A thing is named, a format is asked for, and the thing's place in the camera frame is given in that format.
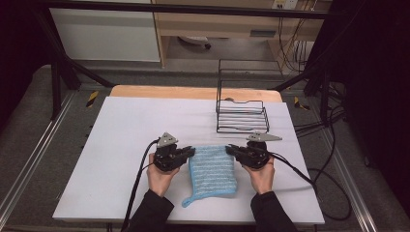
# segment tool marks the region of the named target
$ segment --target aluminum rail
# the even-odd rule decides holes
[[[144,3],[118,3],[118,2],[89,2],[68,0],[38,0],[47,8],[77,9],[95,11],[118,11],[118,12],[150,12],[150,13],[178,13],[198,15],[241,15],[263,17],[289,17],[308,19],[337,19],[346,13],[332,13],[319,11],[293,11],[276,9],[233,8],[213,6],[192,6],[173,4],[144,4]]]

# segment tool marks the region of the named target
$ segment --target black metal rack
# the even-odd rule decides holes
[[[222,99],[223,82],[282,82],[283,79],[277,61],[220,59],[216,106],[217,132],[268,132],[270,127],[263,101],[235,101],[229,97]]]

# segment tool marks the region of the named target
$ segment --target blue towel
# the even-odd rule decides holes
[[[190,158],[192,196],[182,202],[187,208],[194,200],[236,192],[233,156],[225,152],[224,145],[195,147]]]

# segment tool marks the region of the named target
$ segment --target white tabletop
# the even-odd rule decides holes
[[[264,104],[271,126],[269,133],[283,138],[267,142],[268,150],[283,155],[308,175],[286,104]],[[64,221],[123,221],[144,151],[164,132],[177,137],[180,148],[217,144],[246,146],[246,134],[217,133],[215,106],[215,100],[107,97],[53,217]],[[278,160],[275,169],[274,191],[291,220],[324,223],[313,188]],[[253,223],[250,200],[255,191],[249,174],[236,161],[235,176],[238,182],[235,194],[196,200],[183,208],[182,201],[192,193],[188,165],[183,165],[165,195],[175,205],[168,221]],[[147,189],[144,173],[132,213]]]

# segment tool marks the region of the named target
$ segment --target human hand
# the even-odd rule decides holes
[[[150,154],[149,163],[154,162],[154,154]],[[154,164],[148,166],[148,186],[151,191],[158,196],[163,197],[171,184],[172,178],[179,172],[179,168],[176,168],[169,172],[163,172],[159,170]]]
[[[248,166],[243,167],[249,173],[252,186],[258,194],[272,191],[275,175],[274,158],[270,157],[268,162],[257,170]]]

